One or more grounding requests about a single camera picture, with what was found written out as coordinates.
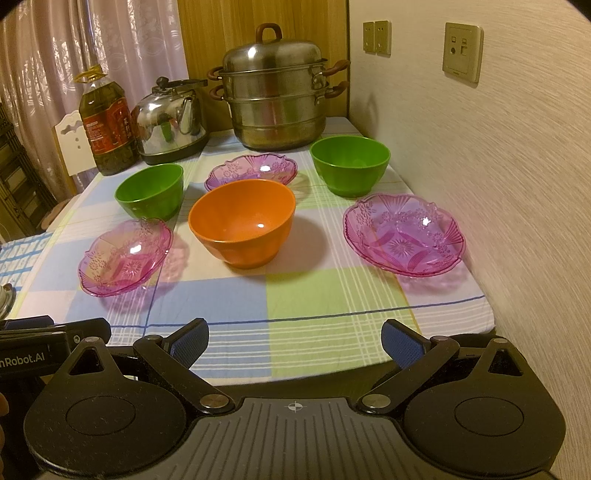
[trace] red label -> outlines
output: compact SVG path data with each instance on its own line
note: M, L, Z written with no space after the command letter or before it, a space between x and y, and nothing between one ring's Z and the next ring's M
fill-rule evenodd
M83 118L82 122L95 155L110 152L134 139L125 98L114 101L107 110Z

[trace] white chair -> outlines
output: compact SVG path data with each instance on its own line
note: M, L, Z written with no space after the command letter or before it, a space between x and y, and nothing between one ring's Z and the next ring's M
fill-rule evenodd
M54 127L54 136L68 175L68 187L72 194L76 194L76 186L71 176L96 167L78 110L68 113L61 119Z

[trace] kettle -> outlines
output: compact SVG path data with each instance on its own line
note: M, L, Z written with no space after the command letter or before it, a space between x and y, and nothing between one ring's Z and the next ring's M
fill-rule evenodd
M148 165L198 153L209 139L201 87L207 80L159 77L152 93L131 112L139 154Z

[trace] brown handle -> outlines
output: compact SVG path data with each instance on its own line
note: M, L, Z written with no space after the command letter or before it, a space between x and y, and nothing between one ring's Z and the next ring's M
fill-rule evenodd
M330 77L331 75L334 75L335 73L340 72L341 70L348 69L349 65L351 65L351 62L349 60L339 60L331 68L323 70L321 73L325 77Z
M209 96L211 98L213 98L214 100L223 100L223 96L222 95L218 95L218 91L220 91L221 89L223 89L223 85L217 85L214 88L212 88L211 90L209 90Z
M349 82L347 82L347 80L343 80L336 87L332 87L332 89L330 91L326 92L324 94L324 98L335 98L335 97L338 97L348 87L349 87Z
M210 80L214 80L214 81L216 81L216 80L222 80L222 77L220 77L220 76L217 74L217 72L218 72L219 70L221 70L222 68L223 68L223 67L222 67L221 65L220 65L219 67L214 67L214 68L212 68L211 70L209 70L209 71L208 71L208 73L207 73L207 78L208 78L208 79L210 79Z
M283 33L281 33L281 27L276 23L262 23L256 28L255 32L255 42L262 43L262 31L266 28L272 28L275 32L275 39L281 40L283 38Z

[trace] wall outlet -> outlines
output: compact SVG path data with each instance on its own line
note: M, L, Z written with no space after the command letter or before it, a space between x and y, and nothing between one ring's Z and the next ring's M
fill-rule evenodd
M388 20L375 23L375 51L390 55L392 51L392 24Z
M375 23L363 24L363 49L368 53L375 53Z
M478 83L484 31L476 25L445 24L443 71Z

